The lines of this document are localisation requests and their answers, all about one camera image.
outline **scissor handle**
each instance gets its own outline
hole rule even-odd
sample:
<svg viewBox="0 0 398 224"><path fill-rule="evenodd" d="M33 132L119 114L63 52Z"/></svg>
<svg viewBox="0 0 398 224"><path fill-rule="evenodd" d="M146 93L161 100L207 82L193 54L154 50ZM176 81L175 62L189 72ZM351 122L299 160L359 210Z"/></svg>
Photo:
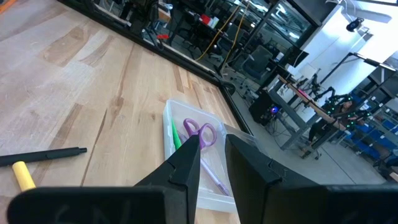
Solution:
<svg viewBox="0 0 398 224"><path fill-rule="evenodd" d="M213 135L213 140L211 142L208 142L205 140L205 137L203 136L203 133L205 132L205 129L209 128L212 135ZM199 130L199 140L200 140L200 149L202 150L205 147L209 147L214 145L214 143L217 140L217 134L216 134L216 129L213 127L213 125L206 123L203 125L200 130Z"/></svg>
<svg viewBox="0 0 398 224"><path fill-rule="evenodd" d="M191 127L189 126L189 124L192 124L193 127L195 127L195 130L192 130ZM199 133L199 124L196 121L194 121L190 118L187 118L184 120L183 125L184 125L185 129L187 130L187 133L189 136Z"/></svg>

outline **red object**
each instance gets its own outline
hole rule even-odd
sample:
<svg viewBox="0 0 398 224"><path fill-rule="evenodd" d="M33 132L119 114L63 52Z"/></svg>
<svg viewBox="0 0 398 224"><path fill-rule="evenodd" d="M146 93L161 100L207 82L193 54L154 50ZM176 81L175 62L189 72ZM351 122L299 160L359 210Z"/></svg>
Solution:
<svg viewBox="0 0 398 224"><path fill-rule="evenodd" d="M303 90L298 90L303 96L308 98L308 94L306 94Z"/></svg>
<svg viewBox="0 0 398 224"><path fill-rule="evenodd" d="M206 16L204 14L202 14L200 17L201 17L201 19L202 19L204 24L209 24L209 22L211 21L210 17L208 17L208 16Z"/></svg>
<svg viewBox="0 0 398 224"><path fill-rule="evenodd" d="M156 36L158 39L168 39L169 35L167 34L159 34L158 36Z"/></svg>

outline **desk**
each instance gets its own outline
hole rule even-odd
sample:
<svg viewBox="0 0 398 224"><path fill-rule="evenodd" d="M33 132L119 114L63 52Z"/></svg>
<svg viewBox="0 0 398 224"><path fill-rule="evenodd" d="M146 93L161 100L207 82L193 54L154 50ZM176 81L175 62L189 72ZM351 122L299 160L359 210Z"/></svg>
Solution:
<svg viewBox="0 0 398 224"><path fill-rule="evenodd" d="M317 122L319 117L323 118L324 120L328 121L329 123L333 123L333 126L336 127L338 130L345 131L346 128L338 123L335 122L334 118L331 118L329 115L327 115L318 105L317 102L315 102L310 96L304 95L301 91L299 91L295 86L290 84L287 80L285 80L282 77L279 77L280 82L276 84L276 86L269 92L272 100L274 100L277 104L279 104L284 111L292 118L294 123L297 124L299 129L297 131L291 130L287 128L289 133L292 135L292 137L285 142L281 146L282 150L288 149L295 141L297 141L304 132L308 130L314 123ZM305 103L308 103L309 107L313 108L314 111L316 112L316 115L314 115L312 118L310 118L307 122L305 122L291 107L288 105L278 94L277 90L285 84L288 88L290 88L298 97L300 97ZM281 120L282 124L287 127L288 124L281 119L279 116L279 119ZM331 137L336 134L336 131L330 131L328 132L325 136L323 136L321 139L319 139L313 146L312 148L317 150L325 141L329 140Z"/></svg>
<svg viewBox="0 0 398 224"><path fill-rule="evenodd" d="M214 35L217 34L218 30L216 30L216 29L214 29L214 28L208 26L207 24L203 23L203 21L202 21L202 19L200 18L200 15L199 15L199 14L197 14L197 13L195 13L195 12L193 12L193 11L190 11L190 10L188 10L188 9L184 9L184 11L183 11L183 16L182 16L181 19L177 22L177 25L176 25L176 27L175 27L175 30L174 30L173 34L171 35L171 37L170 37L169 40L168 40L168 43L169 43L170 46L172 46L172 42L173 42L173 40L174 40L174 37L177 35L177 32L178 32L179 28L181 27L182 22L184 21L185 16L192 16L192 17L195 17L196 15L199 16L199 19L198 19L198 20L203 24L204 27L206 27L206 28L207 28L210 32L212 32ZM222 39L224 39L224 40L226 40L226 41L228 41L228 42L230 42L231 44L233 44L233 40L229 39L229 38L224 34L224 32L222 32L222 31L221 31L221 34L220 34L218 37L219 37L219 38L222 38Z"/></svg>
<svg viewBox="0 0 398 224"><path fill-rule="evenodd" d="M55 0L17 1L0 23L0 155L87 147L29 163L37 186L132 186L164 161L169 98L238 128L216 86ZM0 223L19 193L0 167ZM197 223L239 223L198 209Z"/></svg>

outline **green marker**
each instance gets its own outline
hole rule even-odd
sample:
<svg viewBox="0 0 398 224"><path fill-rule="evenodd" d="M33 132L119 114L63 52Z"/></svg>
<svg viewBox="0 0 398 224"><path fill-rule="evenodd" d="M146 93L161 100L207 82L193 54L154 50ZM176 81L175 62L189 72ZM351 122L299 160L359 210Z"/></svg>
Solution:
<svg viewBox="0 0 398 224"><path fill-rule="evenodd" d="M180 140L180 137L178 136L177 128L175 128L173 119L172 119L172 132L173 132L173 142L174 142L175 150L177 150L177 149L179 149L179 147L181 147L181 140Z"/></svg>

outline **yellow cable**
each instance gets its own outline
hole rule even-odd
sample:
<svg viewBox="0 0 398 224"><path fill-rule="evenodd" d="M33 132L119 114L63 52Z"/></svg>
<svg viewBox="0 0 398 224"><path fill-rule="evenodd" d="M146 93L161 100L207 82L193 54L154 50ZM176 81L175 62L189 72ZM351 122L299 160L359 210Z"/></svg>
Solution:
<svg viewBox="0 0 398 224"><path fill-rule="evenodd" d="M248 10L248 6L249 6L249 3L246 5L246 8L244 9L244 13L242 15L241 22L239 23L239 26L238 26L238 31L236 31L234 43L232 44L232 47L230 48L228 54L226 55L226 58L225 58L224 63L223 63L223 66L221 67L221 70L220 70L221 75L223 75L224 66L225 66L226 61L228 60L229 54L231 53L232 49L235 47L236 39L238 38L239 30L241 29L241 25L242 25L244 16L246 15L246 11Z"/></svg>
<svg viewBox="0 0 398 224"><path fill-rule="evenodd" d="M207 47L207 49L204 51L204 53L198 57L197 59L195 59L195 61L199 61L206 53L207 51L210 49L210 47L213 45L214 41L216 40L216 38L218 37L218 35L220 34L220 32L224 29L225 25L229 23L229 20L231 20L231 18L234 16L235 12L240 8L240 6L236 6L236 9L232 12L232 14L230 15L230 17L226 20L226 22L224 23L224 25L222 26L222 28L220 28L217 32L217 34L214 36L213 40L211 41L211 43L209 44L209 46Z"/></svg>

